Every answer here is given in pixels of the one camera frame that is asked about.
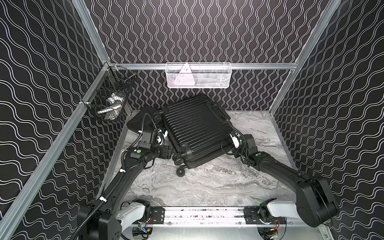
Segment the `black hard-shell suitcase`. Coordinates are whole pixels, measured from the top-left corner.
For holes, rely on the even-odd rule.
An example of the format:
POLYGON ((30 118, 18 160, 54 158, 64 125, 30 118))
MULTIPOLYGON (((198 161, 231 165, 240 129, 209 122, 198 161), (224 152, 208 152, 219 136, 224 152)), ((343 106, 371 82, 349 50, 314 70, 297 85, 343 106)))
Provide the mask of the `black hard-shell suitcase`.
POLYGON ((176 174, 197 168, 233 147, 229 115, 208 96, 199 95, 162 108, 161 116, 175 153, 176 174))

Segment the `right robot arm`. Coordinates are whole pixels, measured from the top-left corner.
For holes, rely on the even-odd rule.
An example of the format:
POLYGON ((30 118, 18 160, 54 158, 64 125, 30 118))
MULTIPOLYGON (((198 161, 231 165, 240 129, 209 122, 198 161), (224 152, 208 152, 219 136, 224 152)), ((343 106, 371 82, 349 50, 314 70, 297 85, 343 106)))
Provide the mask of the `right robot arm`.
POLYGON ((264 202, 266 213, 273 217, 299 218, 310 227, 317 227, 340 213, 339 204, 330 185, 322 177, 309 176, 277 161, 270 154, 258 150, 252 135, 230 134, 231 152, 243 164, 268 174, 289 187, 296 195, 292 214, 288 207, 277 207, 276 200, 264 202))

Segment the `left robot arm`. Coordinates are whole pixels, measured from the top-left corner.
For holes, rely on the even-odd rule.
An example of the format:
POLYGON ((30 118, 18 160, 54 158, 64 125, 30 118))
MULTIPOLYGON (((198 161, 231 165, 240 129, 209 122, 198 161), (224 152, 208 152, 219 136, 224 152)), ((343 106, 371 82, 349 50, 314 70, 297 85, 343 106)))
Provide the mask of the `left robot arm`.
POLYGON ((83 207, 77 215, 77 228, 72 240, 119 240, 123 231, 134 222, 150 220, 151 205, 147 201, 135 201, 121 210, 120 204, 139 174, 156 158, 170 159, 170 146, 140 143, 129 147, 121 155, 119 172, 90 207, 83 207))

